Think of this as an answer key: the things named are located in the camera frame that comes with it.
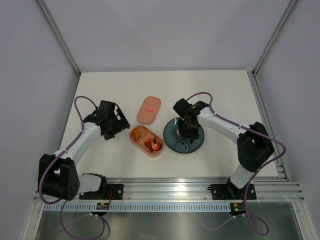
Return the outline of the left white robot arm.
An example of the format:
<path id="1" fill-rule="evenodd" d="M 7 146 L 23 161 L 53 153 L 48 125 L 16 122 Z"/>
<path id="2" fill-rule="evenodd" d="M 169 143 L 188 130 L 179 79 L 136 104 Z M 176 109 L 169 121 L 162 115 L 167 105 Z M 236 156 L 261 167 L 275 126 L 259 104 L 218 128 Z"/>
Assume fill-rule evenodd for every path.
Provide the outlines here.
<path id="1" fill-rule="evenodd" d="M 54 197 L 56 202 L 71 201 L 76 196 L 83 200 L 111 200 L 123 185 L 110 185 L 107 178 L 98 173 L 79 175 L 77 165 L 99 138 L 106 141 L 130 128 L 120 107 L 102 100 L 95 110 L 81 118 L 81 128 L 76 136 L 53 154 L 44 154 L 38 165 L 38 193 L 45 204 L 44 196 Z"/>

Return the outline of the red sausage food piece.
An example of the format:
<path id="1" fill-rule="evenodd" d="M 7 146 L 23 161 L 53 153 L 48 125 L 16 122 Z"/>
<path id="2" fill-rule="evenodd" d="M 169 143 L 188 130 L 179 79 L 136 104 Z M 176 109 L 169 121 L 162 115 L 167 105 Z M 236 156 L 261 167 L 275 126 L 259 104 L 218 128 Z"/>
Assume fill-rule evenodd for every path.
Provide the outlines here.
<path id="1" fill-rule="evenodd" d="M 150 144 L 149 141 L 145 141 L 144 145 L 149 149 L 149 151 L 152 153 L 154 151 L 154 148 L 152 146 L 152 144 Z"/>

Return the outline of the red shrimp food piece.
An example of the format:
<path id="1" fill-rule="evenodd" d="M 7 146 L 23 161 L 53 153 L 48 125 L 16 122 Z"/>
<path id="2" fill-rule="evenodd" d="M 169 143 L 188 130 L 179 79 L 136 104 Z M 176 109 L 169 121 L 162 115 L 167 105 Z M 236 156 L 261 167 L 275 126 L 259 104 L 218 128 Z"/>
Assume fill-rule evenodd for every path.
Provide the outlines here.
<path id="1" fill-rule="evenodd" d="M 152 140 L 150 140 L 149 144 L 153 151 L 159 151 L 162 148 L 162 144 L 159 141 L 156 141 L 156 143 L 154 143 Z"/>

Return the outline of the orange fried food piece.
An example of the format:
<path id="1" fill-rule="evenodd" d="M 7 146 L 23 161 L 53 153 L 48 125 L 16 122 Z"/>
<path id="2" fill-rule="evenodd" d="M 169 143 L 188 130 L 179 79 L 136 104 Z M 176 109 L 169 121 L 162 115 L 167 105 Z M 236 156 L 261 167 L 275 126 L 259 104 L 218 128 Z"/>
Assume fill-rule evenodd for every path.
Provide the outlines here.
<path id="1" fill-rule="evenodd" d="M 134 141 L 137 142 L 141 138 L 142 133 L 139 130 L 135 129 L 132 131 L 132 136 Z"/>

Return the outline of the pink lunch box base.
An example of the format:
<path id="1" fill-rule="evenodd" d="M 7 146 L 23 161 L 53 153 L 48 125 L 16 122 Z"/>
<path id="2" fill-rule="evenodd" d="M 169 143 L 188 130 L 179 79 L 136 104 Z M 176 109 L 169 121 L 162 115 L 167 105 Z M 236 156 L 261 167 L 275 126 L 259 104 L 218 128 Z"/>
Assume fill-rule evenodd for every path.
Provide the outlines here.
<path id="1" fill-rule="evenodd" d="M 132 134 L 133 130 L 139 130 L 142 133 L 141 138 L 137 142 L 134 141 L 133 134 Z M 148 156 L 157 157 L 164 150 L 164 148 L 165 148 L 164 141 L 159 136 L 157 136 L 155 133 L 153 133 L 150 129 L 148 129 L 147 127 L 145 127 L 143 125 L 138 125 L 133 130 L 129 134 L 131 141 L 133 142 L 133 144 L 135 146 L 140 148 Z M 145 142 L 153 141 L 154 137 L 156 137 L 157 141 L 162 144 L 162 148 L 158 151 L 150 152 L 149 149 L 145 146 Z"/>

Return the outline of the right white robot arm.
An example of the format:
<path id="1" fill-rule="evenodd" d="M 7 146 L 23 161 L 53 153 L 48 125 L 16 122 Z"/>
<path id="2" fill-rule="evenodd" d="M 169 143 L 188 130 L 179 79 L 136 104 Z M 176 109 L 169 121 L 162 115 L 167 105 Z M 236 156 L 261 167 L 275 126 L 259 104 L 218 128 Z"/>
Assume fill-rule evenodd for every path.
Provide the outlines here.
<path id="1" fill-rule="evenodd" d="M 189 146 L 200 138 L 199 130 L 206 127 L 236 144 L 239 165 L 234 174 L 217 192 L 231 199 L 239 198 L 259 167 L 275 152 L 264 125 L 260 122 L 243 125 L 214 112 L 209 104 L 198 101 L 190 104 L 182 98 L 173 110 L 180 116 L 177 121 L 178 136 Z"/>

